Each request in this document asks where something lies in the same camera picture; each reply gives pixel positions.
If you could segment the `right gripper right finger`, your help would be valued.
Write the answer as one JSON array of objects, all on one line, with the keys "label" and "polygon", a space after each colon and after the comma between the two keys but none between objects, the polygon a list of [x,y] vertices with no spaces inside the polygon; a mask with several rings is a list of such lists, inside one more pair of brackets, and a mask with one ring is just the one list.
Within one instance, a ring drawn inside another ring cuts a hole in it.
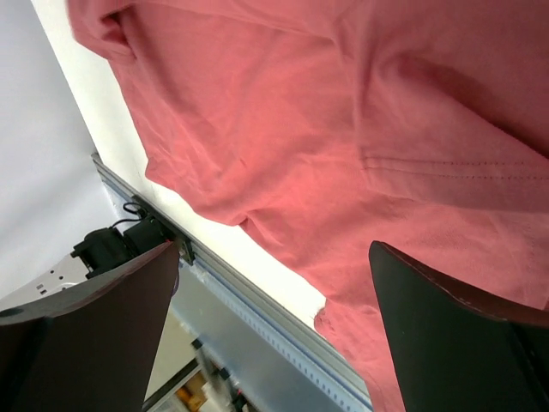
[{"label": "right gripper right finger", "polygon": [[546,411],[548,313],[383,242],[371,273],[407,411]]}]

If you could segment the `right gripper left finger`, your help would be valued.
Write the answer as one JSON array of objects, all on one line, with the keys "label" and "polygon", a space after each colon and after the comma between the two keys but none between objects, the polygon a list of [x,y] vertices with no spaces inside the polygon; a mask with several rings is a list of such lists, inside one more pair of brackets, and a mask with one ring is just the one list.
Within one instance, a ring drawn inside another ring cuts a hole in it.
[{"label": "right gripper left finger", "polygon": [[1,312],[3,411],[139,411],[178,276],[165,242]]}]

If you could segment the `red t shirt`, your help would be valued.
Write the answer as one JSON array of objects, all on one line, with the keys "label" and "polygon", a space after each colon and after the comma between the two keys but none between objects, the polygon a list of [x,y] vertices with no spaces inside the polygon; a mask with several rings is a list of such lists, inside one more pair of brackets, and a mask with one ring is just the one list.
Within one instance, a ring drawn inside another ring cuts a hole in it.
[{"label": "red t shirt", "polygon": [[70,1],[146,176],[326,299],[377,411],[404,404],[374,241],[548,306],[545,1]]}]

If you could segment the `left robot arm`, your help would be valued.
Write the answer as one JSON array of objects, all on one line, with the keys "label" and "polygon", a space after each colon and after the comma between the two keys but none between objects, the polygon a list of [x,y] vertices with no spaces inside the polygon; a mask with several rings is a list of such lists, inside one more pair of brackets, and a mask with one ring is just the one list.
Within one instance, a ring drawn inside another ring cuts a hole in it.
[{"label": "left robot arm", "polygon": [[43,275],[1,299],[3,310],[64,291],[126,264],[173,239],[172,232],[147,216],[125,231],[105,227],[87,234],[73,251]]}]

